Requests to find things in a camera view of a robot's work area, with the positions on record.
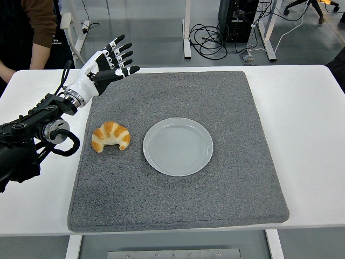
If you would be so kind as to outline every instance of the white robotic hand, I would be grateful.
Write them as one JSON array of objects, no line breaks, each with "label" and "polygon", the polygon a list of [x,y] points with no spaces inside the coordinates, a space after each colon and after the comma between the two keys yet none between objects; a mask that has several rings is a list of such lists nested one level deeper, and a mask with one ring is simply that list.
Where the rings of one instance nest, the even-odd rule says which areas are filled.
[{"label": "white robotic hand", "polygon": [[121,35],[114,39],[86,62],[79,71],[77,80],[65,88],[65,99],[77,108],[83,107],[92,97],[100,96],[111,82],[121,80],[140,69],[138,66],[126,67],[132,60],[125,58],[131,56],[133,51],[122,54],[132,46],[131,43],[117,47],[124,38]]}]

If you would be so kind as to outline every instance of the person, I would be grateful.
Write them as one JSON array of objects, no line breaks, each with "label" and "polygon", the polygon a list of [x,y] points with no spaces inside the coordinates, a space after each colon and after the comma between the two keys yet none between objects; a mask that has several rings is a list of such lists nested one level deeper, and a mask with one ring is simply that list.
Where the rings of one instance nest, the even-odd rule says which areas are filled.
[{"label": "person", "polygon": [[73,60],[59,28],[58,4],[58,0],[0,1],[0,96],[18,70],[63,69]]}]

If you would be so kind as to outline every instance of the white plate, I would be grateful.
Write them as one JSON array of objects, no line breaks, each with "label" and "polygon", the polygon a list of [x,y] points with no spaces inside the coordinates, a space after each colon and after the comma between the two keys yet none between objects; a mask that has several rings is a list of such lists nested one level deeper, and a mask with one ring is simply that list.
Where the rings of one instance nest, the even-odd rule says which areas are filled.
[{"label": "white plate", "polygon": [[146,160],[157,171],[186,176],[207,165],[213,142],[210,133],[199,123],[186,118],[170,118],[149,129],[143,151]]}]

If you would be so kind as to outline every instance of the gray floor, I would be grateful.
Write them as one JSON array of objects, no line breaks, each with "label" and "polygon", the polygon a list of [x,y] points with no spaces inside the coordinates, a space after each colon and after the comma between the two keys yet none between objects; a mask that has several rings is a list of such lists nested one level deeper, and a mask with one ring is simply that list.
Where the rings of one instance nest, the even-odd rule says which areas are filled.
[{"label": "gray floor", "polygon": [[[192,1],[191,26],[201,23],[216,26],[220,0]],[[81,0],[75,1],[80,19],[86,20]],[[107,13],[106,0],[84,0],[90,20],[100,23],[87,35],[81,52],[87,60],[92,54],[102,49],[113,38],[125,34],[124,43],[132,42],[134,51],[133,65],[140,67],[185,67],[185,66],[241,66],[248,65],[240,60],[234,44],[227,44],[228,55],[218,61],[207,60],[192,50],[192,59],[183,58],[182,19],[184,18],[184,0],[109,0],[110,15]],[[281,11],[289,2],[283,2]],[[345,4],[340,3],[339,12],[345,11]],[[345,24],[339,23],[341,13],[327,13],[325,23],[318,24],[318,16],[310,6],[304,16],[303,25],[286,35],[276,52],[277,61],[269,62],[264,51],[253,51],[251,65],[298,65],[326,64],[345,46]],[[287,18],[296,19],[303,12],[304,6],[291,8]],[[297,26],[301,21],[289,22],[278,18],[271,42],[275,49],[281,35]],[[251,38],[249,44],[256,44]],[[237,44],[237,49],[246,44]],[[263,47],[258,38],[257,48]],[[305,258],[344,258],[345,228],[294,229],[280,230],[282,249],[285,259]],[[113,249],[153,249],[158,247],[185,247],[184,241],[195,247],[236,247],[243,251],[243,258],[269,258],[267,244],[262,231],[221,232],[220,234],[200,235],[181,234],[165,239],[164,235],[114,235],[89,236],[84,238],[80,258],[106,258],[106,252]],[[65,258],[68,237],[1,237],[0,258]]]},{"label": "gray floor", "polygon": [[[220,0],[192,1],[190,24],[216,26]],[[97,50],[102,49],[113,38],[124,34],[124,43],[132,42],[134,51],[133,64],[140,67],[184,67],[184,66],[235,66],[243,65],[233,43],[228,43],[228,55],[222,60],[208,60],[192,50],[192,59],[183,58],[182,19],[184,18],[184,0],[162,1],[114,1],[109,0],[110,15],[107,13],[106,1],[85,0],[86,10],[92,23],[100,23],[91,29],[87,35],[81,52],[85,59]],[[81,21],[87,19],[81,0],[76,1]],[[282,12],[288,2],[283,2]],[[318,24],[319,17],[310,6],[306,11],[303,24],[283,37],[276,51],[277,61],[270,62],[265,51],[251,52],[256,65],[298,65],[326,64],[330,62],[345,46],[345,24],[340,23],[341,13],[328,13],[325,5],[320,3],[325,17],[323,25]],[[304,5],[290,9],[288,19],[297,19],[303,13]],[[280,37],[299,25],[297,22],[277,18],[271,43],[277,47]],[[248,44],[256,44],[256,39],[250,38]],[[263,44],[258,37],[257,48]],[[237,50],[246,44],[236,44]]]}]

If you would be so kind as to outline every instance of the metal plate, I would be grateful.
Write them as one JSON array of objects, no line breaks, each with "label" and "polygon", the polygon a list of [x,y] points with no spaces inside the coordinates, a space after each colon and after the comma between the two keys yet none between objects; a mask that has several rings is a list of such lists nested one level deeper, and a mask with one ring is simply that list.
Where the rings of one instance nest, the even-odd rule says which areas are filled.
[{"label": "metal plate", "polygon": [[240,259],[239,249],[119,251],[108,252],[107,259]]}]

